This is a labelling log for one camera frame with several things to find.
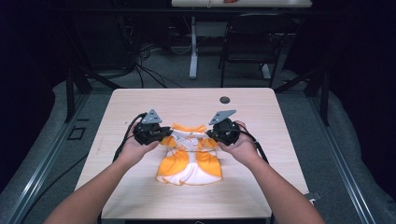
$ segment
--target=chair backrest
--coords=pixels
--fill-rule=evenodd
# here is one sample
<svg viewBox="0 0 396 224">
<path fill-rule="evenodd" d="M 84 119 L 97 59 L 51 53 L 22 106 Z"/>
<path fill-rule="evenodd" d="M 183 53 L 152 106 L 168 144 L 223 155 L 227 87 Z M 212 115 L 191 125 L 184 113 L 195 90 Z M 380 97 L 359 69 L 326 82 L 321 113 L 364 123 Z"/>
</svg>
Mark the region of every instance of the chair backrest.
<svg viewBox="0 0 396 224">
<path fill-rule="evenodd" d="M 260 13 L 244 13 L 233 17 L 226 27 L 226 35 L 230 34 L 285 34 L 290 30 L 292 20 L 286 15 L 268 15 Z"/>
</svg>

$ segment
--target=person's left hand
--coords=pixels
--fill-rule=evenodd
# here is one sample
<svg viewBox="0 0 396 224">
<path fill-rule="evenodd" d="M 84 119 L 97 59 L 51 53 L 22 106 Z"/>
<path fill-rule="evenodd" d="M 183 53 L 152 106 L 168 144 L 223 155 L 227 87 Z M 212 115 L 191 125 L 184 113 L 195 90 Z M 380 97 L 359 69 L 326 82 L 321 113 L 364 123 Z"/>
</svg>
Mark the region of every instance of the person's left hand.
<svg viewBox="0 0 396 224">
<path fill-rule="evenodd" d="M 140 145 L 138 143 L 133 135 L 134 135 L 134 128 L 136 127 L 137 122 L 134 123 L 134 125 L 131 128 L 131 131 L 129 131 L 128 136 L 130 137 L 128 140 L 126 140 L 125 145 L 122 148 L 122 151 L 117 158 L 117 161 L 123 162 L 125 165 L 128 166 L 128 168 L 133 167 L 136 165 L 138 162 L 140 162 L 143 157 L 146 155 L 146 153 L 150 152 L 152 149 L 154 149 L 160 142 L 155 141 L 150 144 L 146 145 Z"/>
</svg>

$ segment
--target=handheld controller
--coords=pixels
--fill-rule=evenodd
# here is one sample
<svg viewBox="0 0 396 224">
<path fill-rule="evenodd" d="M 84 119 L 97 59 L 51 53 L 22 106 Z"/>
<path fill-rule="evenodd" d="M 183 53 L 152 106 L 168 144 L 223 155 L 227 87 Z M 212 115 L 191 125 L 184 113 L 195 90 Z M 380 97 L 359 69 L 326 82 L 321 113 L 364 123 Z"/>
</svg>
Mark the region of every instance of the handheld controller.
<svg viewBox="0 0 396 224">
<path fill-rule="evenodd" d="M 210 120 L 209 125 L 213 125 L 213 130 L 209 130 L 206 134 L 217 142 L 221 142 L 226 146 L 234 144 L 239 138 L 239 126 L 232 122 L 228 117 L 234 114 L 236 110 L 219 111 L 215 117 Z"/>
<path fill-rule="evenodd" d="M 159 125 L 163 121 L 155 110 L 151 109 L 148 113 L 143 114 L 143 116 L 134 128 L 134 139 L 138 143 L 148 145 L 154 141 L 161 142 L 165 136 L 171 135 L 172 130 L 170 130 L 170 127 L 161 127 Z"/>
</svg>

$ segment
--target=hand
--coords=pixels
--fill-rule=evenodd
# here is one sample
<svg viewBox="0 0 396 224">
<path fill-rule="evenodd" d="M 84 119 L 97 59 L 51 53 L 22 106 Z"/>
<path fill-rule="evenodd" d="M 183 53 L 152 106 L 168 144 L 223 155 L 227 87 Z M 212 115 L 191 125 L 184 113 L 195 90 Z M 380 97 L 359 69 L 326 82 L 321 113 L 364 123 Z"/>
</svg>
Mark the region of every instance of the hand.
<svg viewBox="0 0 396 224">
<path fill-rule="evenodd" d="M 140 145 L 138 143 L 133 135 L 134 135 L 134 128 L 136 127 L 137 122 L 132 125 L 131 130 L 128 133 L 128 140 L 126 140 L 125 145 L 122 148 L 122 151 L 117 158 L 117 161 L 123 162 L 125 165 L 128 166 L 128 169 L 136 165 L 138 162 L 140 162 L 143 157 L 146 155 L 146 153 L 150 152 L 152 149 L 154 149 L 160 142 L 155 141 L 150 144 L 146 145 Z"/>
<path fill-rule="evenodd" d="M 244 122 L 237 120 L 235 123 L 240 126 L 242 131 L 247 129 Z M 244 133 L 239 134 L 238 140 L 233 145 L 226 146 L 221 142 L 218 142 L 218 144 L 223 151 L 230 153 L 237 161 L 246 166 L 250 162 L 262 159 L 257 153 L 253 140 Z"/>
</svg>

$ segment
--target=light wood surface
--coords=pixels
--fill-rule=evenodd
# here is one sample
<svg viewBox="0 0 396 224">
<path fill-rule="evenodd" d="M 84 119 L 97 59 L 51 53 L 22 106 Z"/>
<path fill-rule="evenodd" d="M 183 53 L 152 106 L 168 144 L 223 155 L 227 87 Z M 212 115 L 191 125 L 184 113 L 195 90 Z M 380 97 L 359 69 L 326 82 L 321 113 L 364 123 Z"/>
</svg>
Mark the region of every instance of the light wood surface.
<svg viewBox="0 0 396 224">
<path fill-rule="evenodd" d="M 172 0 L 173 7 L 311 7 L 310 0 L 239 0 L 224 3 L 223 0 Z"/>
<path fill-rule="evenodd" d="M 227 96 L 231 102 L 222 104 Z M 130 122 L 155 109 L 163 123 L 205 124 L 221 110 L 236 109 L 261 143 L 270 164 L 301 193 L 308 188 L 275 94 L 271 89 L 133 89 L 116 90 L 93 141 L 77 188 L 104 170 Z M 230 154 L 217 151 L 223 172 L 220 182 L 206 186 L 174 186 L 155 179 L 166 148 L 158 146 L 121 180 L 106 204 L 103 218 L 190 219 L 269 217 L 271 210 L 250 171 Z"/>
</svg>

